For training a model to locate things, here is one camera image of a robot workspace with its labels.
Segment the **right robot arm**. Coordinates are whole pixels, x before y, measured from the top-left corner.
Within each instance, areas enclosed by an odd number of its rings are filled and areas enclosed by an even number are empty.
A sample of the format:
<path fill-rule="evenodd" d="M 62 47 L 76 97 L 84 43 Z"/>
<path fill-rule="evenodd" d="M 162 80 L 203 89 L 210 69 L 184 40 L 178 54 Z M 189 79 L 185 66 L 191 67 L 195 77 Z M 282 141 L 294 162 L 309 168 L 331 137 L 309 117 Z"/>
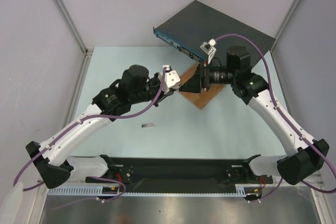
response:
<path fill-rule="evenodd" d="M 181 92 L 201 93 L 214 84 L 228 84 L 233 93 L 253 109 L 270 127 L 282 144 L 284 156 L 254 155 L 244 162 L 242 178 L 254 183 L 261 175 L 280 176 L 296 185 L 317 172 L 329 151 L 326 140 L 315 140 L 304 131 L 273 95 L 266 80 L 253 73 L 250 54 L 243 46 L 227 50 L 226 65 L 200 63 L 181 87 Z"/>

